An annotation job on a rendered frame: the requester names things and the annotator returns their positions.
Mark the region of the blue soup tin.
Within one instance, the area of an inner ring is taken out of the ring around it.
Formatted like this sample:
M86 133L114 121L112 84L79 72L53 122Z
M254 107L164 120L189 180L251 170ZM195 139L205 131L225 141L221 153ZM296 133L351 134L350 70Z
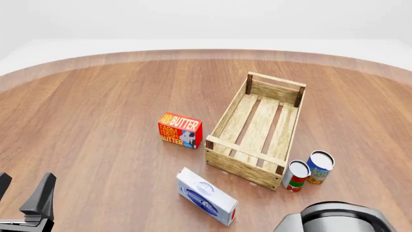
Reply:
M307 181L312 184L322 184L332 171L335 160L327 152L315 150L310 154L306 164L310 168L310 176Z

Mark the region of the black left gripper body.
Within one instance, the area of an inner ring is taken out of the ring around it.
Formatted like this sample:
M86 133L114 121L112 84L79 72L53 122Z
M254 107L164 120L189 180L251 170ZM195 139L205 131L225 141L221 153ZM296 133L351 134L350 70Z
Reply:
M52 232L54 214L24 212L24 220L0 220L0 232Z

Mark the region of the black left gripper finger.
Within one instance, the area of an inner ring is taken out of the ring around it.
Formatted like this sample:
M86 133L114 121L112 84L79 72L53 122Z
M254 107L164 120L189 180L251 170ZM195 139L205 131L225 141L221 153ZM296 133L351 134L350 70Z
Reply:
M30 198L19 208L25 222L40 222L42 219L53 221L53 194L57 177L46 173Z
M0 200L3 198L4 194L6 193L10 183L12 181L12 177L9 176L7 173L0 173Z

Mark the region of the red and white tin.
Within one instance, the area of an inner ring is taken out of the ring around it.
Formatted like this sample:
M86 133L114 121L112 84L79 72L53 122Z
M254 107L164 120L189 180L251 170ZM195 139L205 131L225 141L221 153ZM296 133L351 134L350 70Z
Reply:
M287 167L282 183L292 193L301 191L304 182L310 176L310 168L301 160L293 160Z

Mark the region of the wooden slat tray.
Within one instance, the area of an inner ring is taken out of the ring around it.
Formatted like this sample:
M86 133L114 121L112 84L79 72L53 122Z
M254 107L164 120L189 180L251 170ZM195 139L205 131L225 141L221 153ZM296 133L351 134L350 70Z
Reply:
M212 133L205 161L275 190L281 185L306 85L249 72Z

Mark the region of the red butter box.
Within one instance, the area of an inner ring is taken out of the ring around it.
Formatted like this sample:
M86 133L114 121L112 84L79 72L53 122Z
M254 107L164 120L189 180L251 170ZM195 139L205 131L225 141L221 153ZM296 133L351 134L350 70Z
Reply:
M203 138L202 121L165 112L158 121L160 138L188 148L197 149Z

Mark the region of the white and blue food box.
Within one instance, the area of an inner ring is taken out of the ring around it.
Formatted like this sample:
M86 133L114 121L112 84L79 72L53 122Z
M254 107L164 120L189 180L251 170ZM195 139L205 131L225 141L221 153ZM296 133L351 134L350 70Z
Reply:
M176 175L178 192L212 218L229 226L236 218L238 201L188 168Z

